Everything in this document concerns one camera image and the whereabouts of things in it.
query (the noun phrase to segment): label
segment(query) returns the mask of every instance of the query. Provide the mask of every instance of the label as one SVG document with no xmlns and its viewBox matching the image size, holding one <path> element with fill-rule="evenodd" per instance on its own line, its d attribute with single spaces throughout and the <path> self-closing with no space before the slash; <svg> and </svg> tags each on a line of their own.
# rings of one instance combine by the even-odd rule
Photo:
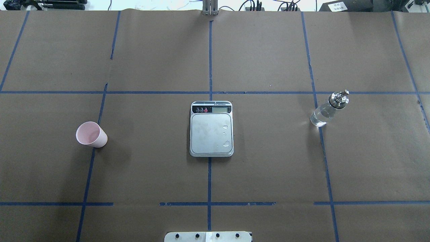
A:
<svg viewBox="0 0 430 242">
<path fill-rule="evenodd" d="M 332 3 L 332 4 L 329 4 L 328 6 L 332 12 L 340 12 L 340 11 L 348 10 L 344 2 Z"/>
</svg>

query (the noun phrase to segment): white surface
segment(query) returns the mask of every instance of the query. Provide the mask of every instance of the white surface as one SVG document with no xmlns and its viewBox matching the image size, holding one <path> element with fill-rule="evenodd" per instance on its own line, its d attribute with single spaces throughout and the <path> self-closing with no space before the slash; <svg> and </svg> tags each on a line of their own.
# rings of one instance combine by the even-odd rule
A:
<svg viewBox="0 0 430 242">
<path fill-rule="evenodd" d="M 233 149 L 233 117 L 229 113 L 195 113 L 190 119 L 190 154 L 228 157 Z"/>
<path fill-rule="evenodd" d="M 344 10 L 348 10 L 344 2 L 332 3 L 328 5 L 332 12 L 340 12 Z"/>
<path fill-rule="evenodd" d="M 408 8 L 408 5 L 410 3 L 413 3 L 414 0 L 410 0 L 407 4 L 405 4 L 408 12 L 427 12 L 426 6 L 425 5 L 417 5 L 417 4 L 413 4 L 410 8 Z"/>
<path fill-rule="evenodd" d="M 318 9 L 320 9 L 323 3 L 328 3 L 333 0 L 319 0 Z M 244 0 L 219 0 L 218 7 L 229 6 L 237 11 L 242 5 Z M 88 0 L 86 10 L 107 10 L 109 7 L 110 0 Z M 265 11 L 276 11 L 278 10 L 281 2 L 273 0 L 263 0 L 263 7 Z M 301 0 L 297 6 L 301 11 L 315 11 L 314 0 Z M 123 9 L 139 9 L 139 10 L 202 10 L 203 4 L 197 0 L 112 0 L 111 10 L 123 10 Z"/>
<path fill-rule="evenodd" d="M 100 148 L 108 142 L 108 136 L 95 122 L 85 122 L 76 130 L 76 140 L 86 146 Z"/>
<path fill-rule="evenodd" d="M 164 242 L 251 242 L 252 237 L 245 231 L 228 232 L 169 232 L 164 237 Z"/>
</svg>

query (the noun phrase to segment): scale display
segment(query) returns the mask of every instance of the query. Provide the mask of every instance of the scale display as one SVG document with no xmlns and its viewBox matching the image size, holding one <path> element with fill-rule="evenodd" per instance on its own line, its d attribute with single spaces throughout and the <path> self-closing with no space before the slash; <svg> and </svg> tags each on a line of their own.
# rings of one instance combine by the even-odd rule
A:
<svg viewBox="0 0 430 242">
<path fill-rule="evenodd" d="M 229 101 L 191 104 L 190 154 L 194 157 L 233 155 L 233 106 Z"/>
</svg>

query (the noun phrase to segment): metal bracket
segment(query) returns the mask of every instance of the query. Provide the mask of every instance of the metal bracket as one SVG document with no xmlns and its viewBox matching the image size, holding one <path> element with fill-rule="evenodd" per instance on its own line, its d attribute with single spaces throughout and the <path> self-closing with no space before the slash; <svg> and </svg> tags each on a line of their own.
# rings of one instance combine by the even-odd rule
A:
<svg viewBox="0 0 430 242">
<path fill-rule="evenodd" d="M 203 15 L 218 15 L 218 0 L 203 0 Z"/>
</svg>

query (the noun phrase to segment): clear liquid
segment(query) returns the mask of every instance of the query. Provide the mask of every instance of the clear liquid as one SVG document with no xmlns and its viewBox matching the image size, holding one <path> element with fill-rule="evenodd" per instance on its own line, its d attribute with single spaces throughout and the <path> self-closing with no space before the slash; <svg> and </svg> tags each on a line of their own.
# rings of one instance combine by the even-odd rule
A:
<svg viewBox="0 0 430 242">
<path fill-rule="evenodd" d="M 310 116 L 310 121 L 317 127 L 322 127 L 326 125 L 330 120 L 333 119 L 336 113 L 335 108 L 333 108 L 330 103 L 326 102 L 319 106 L 313 114 Z"/>
</svg>

